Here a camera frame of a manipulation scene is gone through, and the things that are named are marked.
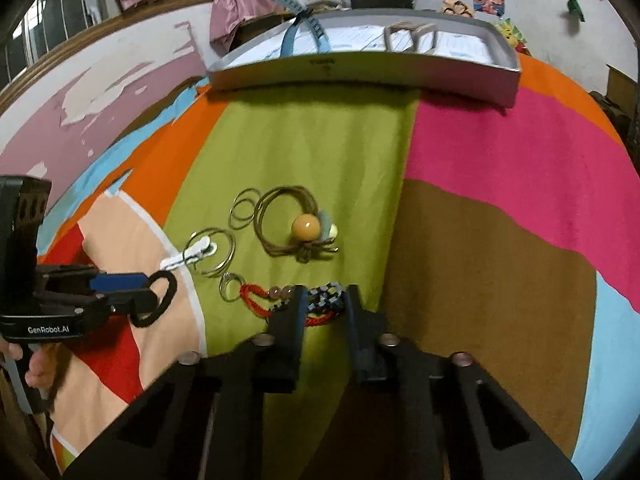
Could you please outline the person's left hand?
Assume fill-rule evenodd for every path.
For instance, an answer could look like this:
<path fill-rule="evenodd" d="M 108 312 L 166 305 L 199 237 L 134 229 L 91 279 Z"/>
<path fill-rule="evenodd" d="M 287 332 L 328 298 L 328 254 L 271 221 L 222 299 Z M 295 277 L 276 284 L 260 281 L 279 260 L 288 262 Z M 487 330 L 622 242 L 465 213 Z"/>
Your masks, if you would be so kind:
<path fill-rule="evenodd" d="M 29 387 L 43 389 L 52 387 L 58 368 L 58 348 L 60 348 L 59 344 L 44 344 L 32 354 L 25 374 L 26 384 Z M 5 358 L 19 361 L 23 357 L 22 348 L 5 339 L 0 341 L 0 350 Z"/>

